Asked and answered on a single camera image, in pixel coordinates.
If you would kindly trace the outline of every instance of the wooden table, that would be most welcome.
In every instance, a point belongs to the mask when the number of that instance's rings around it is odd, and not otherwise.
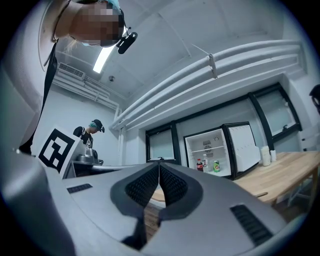
[[[269,166],[258,166],[244,177],[235,180],[243,189],[261,201],[274,205],[277,198],[300,185],[312,176],[310,206],[313,203],[318,183],[320,152],[282,152],[276,155],[276,162]],[[162,189],[157,189],[152,199],[165,202]]]

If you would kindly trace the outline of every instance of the refrigerator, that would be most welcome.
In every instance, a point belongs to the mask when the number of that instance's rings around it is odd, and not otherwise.
[[[197,170],[198,159],[208,159],[208,174],[235,180],[251,171],[260,161],[250,123],[226,123],[183,137],[186,162]],[[215,161],[219,162],[219,171]]]

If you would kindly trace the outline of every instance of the black t-shirt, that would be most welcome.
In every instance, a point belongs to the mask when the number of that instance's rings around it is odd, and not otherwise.
[[[79,137],[83,141],[83,144],[86,145],[88,149],[92,149],[94,139],[92,138],[91,134],[87,133],[84,127],[79,126],[75,128],[73,135]]]

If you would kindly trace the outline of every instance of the black cap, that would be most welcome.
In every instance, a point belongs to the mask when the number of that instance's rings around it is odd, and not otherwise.
[[[105,132],[105,128],[104,126],[102,125],[101,121],[98,120],[98,119],[94,119],[92,122],[94,122],[96,124],[96,126],[98,127],[98,131],[99,132]]]

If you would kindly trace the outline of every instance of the black and white marker board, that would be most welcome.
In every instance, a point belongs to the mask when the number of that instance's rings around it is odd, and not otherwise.
[[[78,155],[86,152],[86,146],[79,137],[57,125],[44,138],[40,148],[36,158],[44,166],[56,169],[61,178],[70,161],[76,160]]]

